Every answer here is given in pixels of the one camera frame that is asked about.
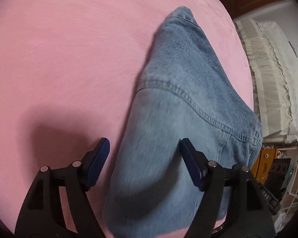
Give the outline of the blue denim jacket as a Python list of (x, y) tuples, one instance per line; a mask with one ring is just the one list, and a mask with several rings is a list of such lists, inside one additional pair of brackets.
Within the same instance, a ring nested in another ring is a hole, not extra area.
[(110, 179), (103, 219), (114, 237), (189, 227), (203, 194), (181, 157), (184, 138), (231, 168), (252, 167), (263, 136), (192, 12), (179, 7), (156, 32)]

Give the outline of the orange wooden drawer unit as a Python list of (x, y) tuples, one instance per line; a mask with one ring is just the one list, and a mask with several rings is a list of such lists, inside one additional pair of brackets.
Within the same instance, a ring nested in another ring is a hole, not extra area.
[(277, 158), (278, 149), (261, 149), (260, 153), (251, 168), (251, 173), (258, 183), (264, 184), (273, 160)]

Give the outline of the black device green light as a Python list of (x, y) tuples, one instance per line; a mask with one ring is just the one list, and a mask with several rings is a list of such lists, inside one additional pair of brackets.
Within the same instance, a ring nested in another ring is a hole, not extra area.
[(273, 160), (264, 186), (281, 201), (294, 171), (294, 162), (290, 158)]

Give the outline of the white lace folded bedding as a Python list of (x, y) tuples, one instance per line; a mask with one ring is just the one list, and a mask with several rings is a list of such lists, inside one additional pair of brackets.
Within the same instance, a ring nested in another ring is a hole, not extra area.
[(298, 57), (274, 21), (235, 22), (253, 81), (265, 143), (298, 143)]

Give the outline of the pink bed cover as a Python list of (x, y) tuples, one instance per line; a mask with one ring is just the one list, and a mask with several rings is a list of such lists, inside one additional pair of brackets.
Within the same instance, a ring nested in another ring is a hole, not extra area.
[(39, 168), (66, 167), (106, 137), (89, 192), (97, 217), (155, 31), (193, 12), (232, 86), (253, 107), (247, 57), (219, 0), (0, 0), (0, 219), (14, 230)]

